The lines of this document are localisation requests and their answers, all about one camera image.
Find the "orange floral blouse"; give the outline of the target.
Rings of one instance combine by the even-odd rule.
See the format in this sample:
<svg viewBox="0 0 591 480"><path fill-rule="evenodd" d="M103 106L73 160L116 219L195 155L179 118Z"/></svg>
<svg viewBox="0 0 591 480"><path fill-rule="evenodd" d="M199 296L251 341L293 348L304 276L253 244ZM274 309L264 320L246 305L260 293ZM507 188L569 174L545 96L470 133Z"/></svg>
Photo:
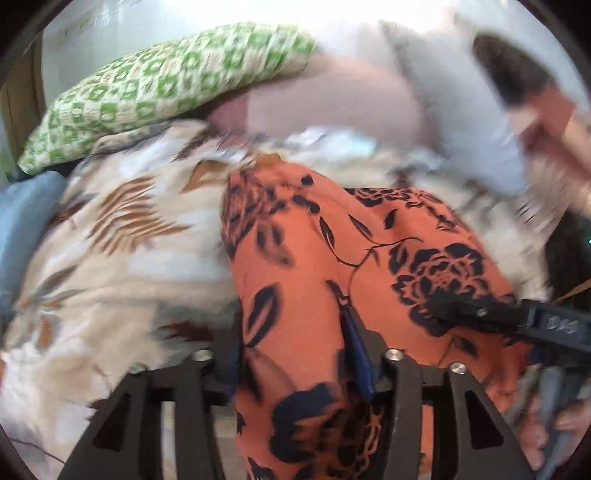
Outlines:
<svg viewBox="0 0 591 480"><path fill-rule="evenodd" d="M361 319L423 365L464 363L507 410L529 348L440 324L428 299L514 301L477 236L416 188L342 188L304 166L233 172L221 239L242 307L238 450L252 479L360 479L385 410L346 370L341 320Z"/></svg>

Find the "leaf pattern blanket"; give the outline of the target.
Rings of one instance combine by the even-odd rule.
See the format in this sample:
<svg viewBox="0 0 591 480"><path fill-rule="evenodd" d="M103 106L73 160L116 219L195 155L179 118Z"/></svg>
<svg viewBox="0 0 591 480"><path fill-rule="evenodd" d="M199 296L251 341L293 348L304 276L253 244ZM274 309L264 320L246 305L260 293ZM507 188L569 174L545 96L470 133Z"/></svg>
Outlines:
<svg viewBox="0 0 591 480"><path fill-rule="evenodd" d="M262 161L342 188L428 192L477 236L514 301L548 296L544 242L518 200L479 193L428 150L335 155L219 137L194 120L106 136L65 179L1 348L1 423L36 477L59 475L133 365L179 363L242 310L221 212L230 175Z"/></svg>

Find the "grey blue pillow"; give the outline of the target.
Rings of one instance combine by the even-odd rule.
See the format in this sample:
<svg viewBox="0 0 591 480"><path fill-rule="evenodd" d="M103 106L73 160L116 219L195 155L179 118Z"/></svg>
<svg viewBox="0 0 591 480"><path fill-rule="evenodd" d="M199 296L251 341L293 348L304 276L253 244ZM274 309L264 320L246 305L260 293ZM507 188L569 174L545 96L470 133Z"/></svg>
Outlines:
<svg viewBox="0 0 591 480"><path fill-rule="evenodd" d="M435 149L462 178L502 196L528 185L527 162L470 37L458 30L418 33L394 22L383 31L426 110Z"/></svg>

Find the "dark furry cushion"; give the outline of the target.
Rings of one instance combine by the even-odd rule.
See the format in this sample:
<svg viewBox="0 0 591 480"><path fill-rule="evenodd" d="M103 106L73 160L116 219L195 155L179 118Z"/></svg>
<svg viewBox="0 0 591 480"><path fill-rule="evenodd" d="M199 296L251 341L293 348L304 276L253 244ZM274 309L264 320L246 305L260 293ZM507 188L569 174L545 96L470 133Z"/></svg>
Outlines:
<svg viewBox="0 0 591 480"><path fill-rule="evenodd" d="M522 105L547 87L556 85L544 66L499 36L477 34L472 50L508 106Z"/></svg>

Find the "blue folded towel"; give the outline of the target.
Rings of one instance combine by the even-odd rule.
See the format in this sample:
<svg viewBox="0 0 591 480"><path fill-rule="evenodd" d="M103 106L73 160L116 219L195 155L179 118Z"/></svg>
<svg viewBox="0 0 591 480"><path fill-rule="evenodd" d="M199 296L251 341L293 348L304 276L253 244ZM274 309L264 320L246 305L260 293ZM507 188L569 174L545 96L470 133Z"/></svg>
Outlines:
<svg viewBox="0 0 591 480"><path fill-rule="evenodd" d="M46 171L1 191L1 325L12 307L33 252L66 187L59 173Z"/></svg>

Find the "small white teal cloth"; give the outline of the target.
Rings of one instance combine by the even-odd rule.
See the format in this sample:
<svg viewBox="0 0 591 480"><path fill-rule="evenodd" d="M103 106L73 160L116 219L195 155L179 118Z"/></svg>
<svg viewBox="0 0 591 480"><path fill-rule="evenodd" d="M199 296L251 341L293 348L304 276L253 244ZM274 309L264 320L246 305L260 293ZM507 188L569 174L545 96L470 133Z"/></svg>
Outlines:
<svg viewBox="0 0 591 480"><path fill-rule="evenodd" d="M311 126L283 140L288 148L335 155L367 156L375 152L377 140L355 130Z"/></svg>

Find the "pink quilted mattress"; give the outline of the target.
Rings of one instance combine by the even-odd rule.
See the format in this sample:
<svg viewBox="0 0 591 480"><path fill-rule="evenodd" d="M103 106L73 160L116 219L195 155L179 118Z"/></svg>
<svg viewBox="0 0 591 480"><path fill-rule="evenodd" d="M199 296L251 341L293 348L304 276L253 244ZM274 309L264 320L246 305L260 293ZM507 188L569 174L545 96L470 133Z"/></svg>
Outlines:
<svg viewBox="0 0 591 480"><path fill-rule="evenodd" d="M312 126L344 127L383 145L431 144L425 110L401 73L320 54L297 76L218 97L206 118L221 132L287 136Z"/></svg>

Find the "green checkered pillow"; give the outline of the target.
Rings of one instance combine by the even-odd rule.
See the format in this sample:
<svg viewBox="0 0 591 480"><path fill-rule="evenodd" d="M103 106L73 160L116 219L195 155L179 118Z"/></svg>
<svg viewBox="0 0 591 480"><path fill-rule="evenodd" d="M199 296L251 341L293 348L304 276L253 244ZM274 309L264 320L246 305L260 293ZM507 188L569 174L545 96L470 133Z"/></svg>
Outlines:
<svg viewBox="0 0 591 480"><path fill-rule="evenodd" d="M294 27L236 23L125 55L53 101L18 166L34 176L85 157L104 136L177 117L235 89L297 75L316 46Z"/></svg>

